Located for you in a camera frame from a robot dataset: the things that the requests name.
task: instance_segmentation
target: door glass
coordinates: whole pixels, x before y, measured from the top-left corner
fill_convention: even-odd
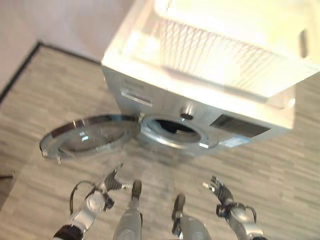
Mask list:
[[[60,146],[60,150],[74,153],[87,152],[112,143],[120,139],[124,134],[125,132],[118,127],[95,126],[81,131],[73,138],[66,140]]]

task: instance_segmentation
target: cable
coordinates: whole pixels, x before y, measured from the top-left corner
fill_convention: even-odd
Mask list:
[[[74,195],[76,190],[78,190],[78,186],[80,184],[90,184],[91,186],[93,186],[93,189],[95,189],[97,187],[97,185],[92,182],[92,181],[88,181],[88,180],[82,180],[79,181],[73,188],[71,194],[70,194],[70,198],[69,198],[69,209],[70,209],[70,215],[72,215],[74,213]]]

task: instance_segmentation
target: white wall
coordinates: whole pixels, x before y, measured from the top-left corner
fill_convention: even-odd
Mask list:
[[[36,40],[100,61],[134,0],[0,0],[0,90]]]
[[[15,74],[37,38],[11,0],[0,0],[0,91]]]
[[[38,39],[98,61],[133,3],[133,0],[14,1]]]

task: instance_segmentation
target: silver appliance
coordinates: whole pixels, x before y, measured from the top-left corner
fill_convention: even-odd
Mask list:
[[[294,86],[281,91],[274,87],[277,92],[268,97],[257,84],[260,91],[248,91],[162,64],[160,53],[166,49],[157,17],[153,1],[136,0],[101,61],[121,113],[79,119],[53,130],[40,142],[45,158],[60,161],[112,151],[130,139],[150,150],[196,157],[293,128]]]

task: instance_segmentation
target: basket mesh side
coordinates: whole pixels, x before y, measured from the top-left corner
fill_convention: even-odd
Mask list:
[[[160,22],[165,67],[270,97],[318,72],[271,51],[168,19]]]

